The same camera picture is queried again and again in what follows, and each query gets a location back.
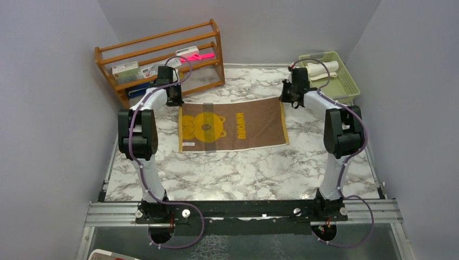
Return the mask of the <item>white towel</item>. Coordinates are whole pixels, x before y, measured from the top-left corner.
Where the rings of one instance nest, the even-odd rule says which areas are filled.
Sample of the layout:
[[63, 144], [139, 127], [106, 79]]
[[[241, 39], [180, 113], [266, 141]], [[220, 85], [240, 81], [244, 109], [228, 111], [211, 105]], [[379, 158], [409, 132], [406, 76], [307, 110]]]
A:
[[339, 69], [339, 63], [337, 61], [324, 62], [325, 67], [320, 63], [307, 63], [305, 68], [307, 69], [309, 79], [311, 81], [317, 81], [326, 79], [328, 76], [331, 78], [337, 77], [337, 71]]

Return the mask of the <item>yellow towel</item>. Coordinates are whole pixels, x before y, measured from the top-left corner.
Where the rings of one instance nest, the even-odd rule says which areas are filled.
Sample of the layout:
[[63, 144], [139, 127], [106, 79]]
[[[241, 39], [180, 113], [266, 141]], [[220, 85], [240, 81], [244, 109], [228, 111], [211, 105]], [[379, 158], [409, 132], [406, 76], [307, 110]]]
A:
[[179, 151], [246, 151], [289, 144], [284, 105], [277, 97], [235, 103], [184, 103]]

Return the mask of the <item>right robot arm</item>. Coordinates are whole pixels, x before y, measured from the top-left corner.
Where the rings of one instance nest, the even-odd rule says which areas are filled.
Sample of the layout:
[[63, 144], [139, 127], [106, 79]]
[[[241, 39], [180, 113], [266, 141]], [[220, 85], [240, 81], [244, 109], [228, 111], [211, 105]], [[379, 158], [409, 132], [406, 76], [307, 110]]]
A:
[[343, 185], [352, 158], [366, 146], [361, 109], [346, 106], [310, 86], [306, 68], [290, 68], [280, 100], [292, 108], [306, 107], [324, 118], [323, 142], [328, 153], [324, 179], [313, 200], [312, 215], [326, 220], [343, 207]]

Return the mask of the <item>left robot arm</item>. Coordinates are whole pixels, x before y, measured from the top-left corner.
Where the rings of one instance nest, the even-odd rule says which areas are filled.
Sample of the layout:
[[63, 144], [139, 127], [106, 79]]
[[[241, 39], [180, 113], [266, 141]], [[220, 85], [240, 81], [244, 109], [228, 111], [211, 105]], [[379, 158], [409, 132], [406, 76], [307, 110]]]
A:
[[159, 66], [157, 78], [144, 96], [129, 109], [118, 112], [119, 150], [133, 163], [142, 187], [138, 219], [161, 223], [170, 216], [167, 193], [155, 161], [159, 146], [155, 113], [163, 106], [181, 104], [181, 83], [176, 69]]

